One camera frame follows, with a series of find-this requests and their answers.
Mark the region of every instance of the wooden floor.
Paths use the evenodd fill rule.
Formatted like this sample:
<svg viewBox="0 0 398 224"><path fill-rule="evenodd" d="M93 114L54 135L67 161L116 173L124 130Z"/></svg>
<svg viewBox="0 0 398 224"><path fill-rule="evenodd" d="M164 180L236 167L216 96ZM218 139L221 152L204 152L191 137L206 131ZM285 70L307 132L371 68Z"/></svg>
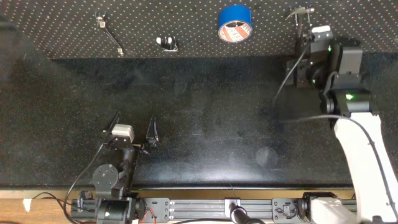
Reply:
<svg viewBox="0 0 398 224"><path fill-rule="evenodd" d="M56 200L33 199L30 206L24 205L24 198L32 198L42 191L0 191L0 223L69 223ZM48 191L57 198L63 199L66 191ZM301 190L236 190L237 197L242 199L272 199L275 197L301 197ZM332 191L341 199L349 199L352 190ZM78 191L72 192L76 198ZM152 190L140 192L142 197L168 197L170 199L223 199L235 197L232 190Z"/></svg>

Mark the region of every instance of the blue tape roll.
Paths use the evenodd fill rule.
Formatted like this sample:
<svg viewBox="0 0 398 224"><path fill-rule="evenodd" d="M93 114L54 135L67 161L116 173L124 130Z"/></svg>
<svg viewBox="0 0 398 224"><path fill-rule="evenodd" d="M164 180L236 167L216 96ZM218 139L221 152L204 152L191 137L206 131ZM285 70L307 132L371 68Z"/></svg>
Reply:
<svg viewBox="0 0 398 224"><path fill-rule="evenodd" d="M238 43L252 34L251 11L246 6L230 6L218 16L218 36L221 40Z"/></svg>

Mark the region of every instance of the black table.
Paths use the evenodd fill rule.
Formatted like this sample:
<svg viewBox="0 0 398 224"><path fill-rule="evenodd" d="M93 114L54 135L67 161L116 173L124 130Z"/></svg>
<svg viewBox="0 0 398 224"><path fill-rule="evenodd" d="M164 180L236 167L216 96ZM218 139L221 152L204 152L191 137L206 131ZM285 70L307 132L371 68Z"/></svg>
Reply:
<svg viewBox="0 0 398 224"><path fill-rule="evenodd" d="M156 116L161 147L140 156L136 189L351 187L328 121L281 124L319 114L315 90L286 87L282 57L48 60L31 46L0 53L2 189L66 189L89 163L116 111L145 140ZM397 54L365 54L384 143L398 165ZM103 151L91 173L118 155Z"/></svg>

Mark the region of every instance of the green light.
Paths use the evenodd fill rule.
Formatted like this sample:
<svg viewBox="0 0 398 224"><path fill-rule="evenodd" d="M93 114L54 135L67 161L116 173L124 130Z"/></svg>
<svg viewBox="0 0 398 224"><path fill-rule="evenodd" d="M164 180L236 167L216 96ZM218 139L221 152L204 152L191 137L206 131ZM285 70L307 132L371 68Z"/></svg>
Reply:
<svg viewBox="0 0 398 224"><path fill-rule="evenodd" d="M346 94L346 99L347 99L347 100L352 100L353 98L354 98L353 95L351 95L351 94Z"/></svg>

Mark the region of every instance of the black polka dot cloth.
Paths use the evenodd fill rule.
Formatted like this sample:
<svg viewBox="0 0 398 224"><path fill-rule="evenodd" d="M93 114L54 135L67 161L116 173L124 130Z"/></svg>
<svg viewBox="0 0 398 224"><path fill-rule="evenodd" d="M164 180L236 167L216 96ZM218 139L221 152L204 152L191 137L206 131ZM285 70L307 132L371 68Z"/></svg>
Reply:
<svg viewBox="0 0 398 224"><path fill-rule="evenodd" d="M253 33L228 44L218 37L218 14L235 4L250 8ZM96 12L106 13L125 57L230 57L294 54L295 21L285 13L297 6L313 6L313 26L331 25L365 52L398 52L397 0L0 0L0 14L48 58L119 57ZM306 16L303 24L309 28ZM176 38L177 53L157 46L165 36Z"/></svg>

